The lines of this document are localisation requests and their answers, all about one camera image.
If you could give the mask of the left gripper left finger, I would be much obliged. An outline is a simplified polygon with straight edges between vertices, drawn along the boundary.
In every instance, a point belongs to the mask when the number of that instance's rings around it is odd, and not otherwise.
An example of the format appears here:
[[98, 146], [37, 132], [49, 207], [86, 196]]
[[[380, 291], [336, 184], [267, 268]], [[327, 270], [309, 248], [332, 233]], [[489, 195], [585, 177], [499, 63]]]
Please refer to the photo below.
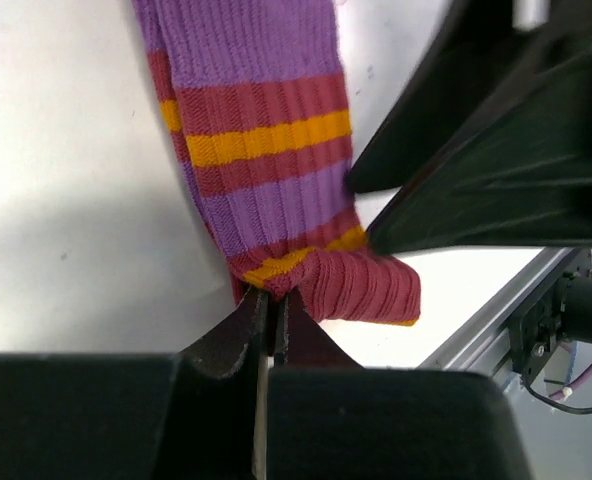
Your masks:
[[158, 354], [0, 354], [0, 479], [251, 479], [268, 297]]

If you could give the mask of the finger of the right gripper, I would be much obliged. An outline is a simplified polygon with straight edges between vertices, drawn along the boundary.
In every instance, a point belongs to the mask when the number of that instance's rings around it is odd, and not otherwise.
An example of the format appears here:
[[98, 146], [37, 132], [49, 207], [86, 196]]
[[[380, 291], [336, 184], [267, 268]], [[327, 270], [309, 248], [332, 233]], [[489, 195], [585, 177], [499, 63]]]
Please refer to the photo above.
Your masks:
[[511, 1], [454, 1], [394, 106], [346, 175], [350, 192], [400, 188], [488, 98], [535, 36]]
[[592, 40], [530, 48], [368, 239], [387, 254], [592, 247]]

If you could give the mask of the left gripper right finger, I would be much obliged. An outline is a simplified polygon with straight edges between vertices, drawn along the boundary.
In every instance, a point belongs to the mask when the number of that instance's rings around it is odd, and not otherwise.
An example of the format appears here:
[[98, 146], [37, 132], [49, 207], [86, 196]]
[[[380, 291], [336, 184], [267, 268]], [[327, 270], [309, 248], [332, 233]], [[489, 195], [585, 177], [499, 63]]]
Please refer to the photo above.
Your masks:
[[269, 478], [531, 478], [509, 402], [490, 378], [362, 367], [297, 291], [277, 314]]

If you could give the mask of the maroon purple striped sock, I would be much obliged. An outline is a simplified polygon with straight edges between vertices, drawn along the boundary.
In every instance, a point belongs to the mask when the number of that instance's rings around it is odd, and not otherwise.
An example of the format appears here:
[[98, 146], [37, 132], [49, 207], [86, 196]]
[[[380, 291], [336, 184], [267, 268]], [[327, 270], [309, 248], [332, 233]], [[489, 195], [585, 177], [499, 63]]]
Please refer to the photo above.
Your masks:
[[330, 1], [137, 1], [163, 120], [236, 294], [301, 295], [317, 320], [410, 325], [418, 274], [372, 253]]

